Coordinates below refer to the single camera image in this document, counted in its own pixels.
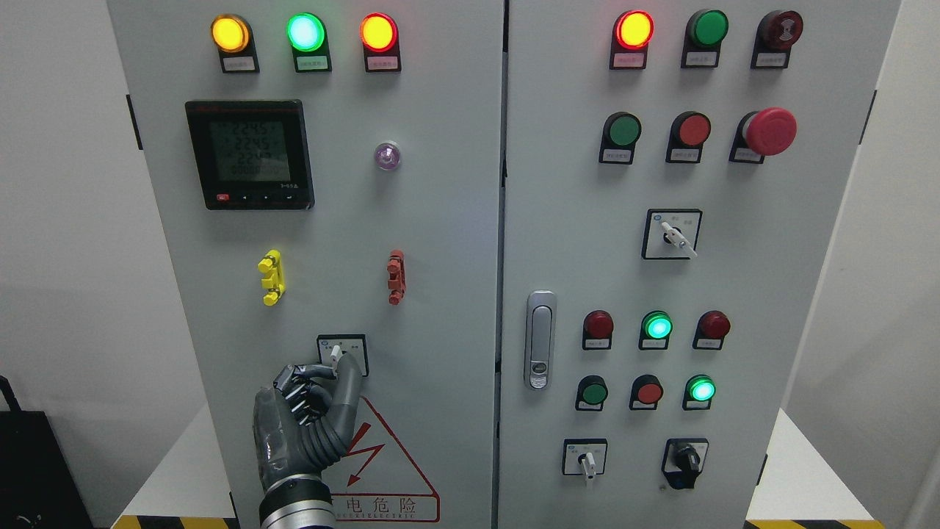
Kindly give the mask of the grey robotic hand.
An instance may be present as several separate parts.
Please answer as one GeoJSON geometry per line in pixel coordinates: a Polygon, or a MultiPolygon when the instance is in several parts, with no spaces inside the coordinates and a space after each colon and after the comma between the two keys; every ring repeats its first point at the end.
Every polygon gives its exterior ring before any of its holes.
{"type": "Polygon", "coordinates": [[[314,475],[345,456],[355,435],[363,376],[356,357],[339,352],[331,364],[286,365],[254,404],[254,439],[261,484],[271,492],[296,475],[314,475]],[[325,414],[302,424],[293,408],[310,389],[327,404],[325,414]]]}

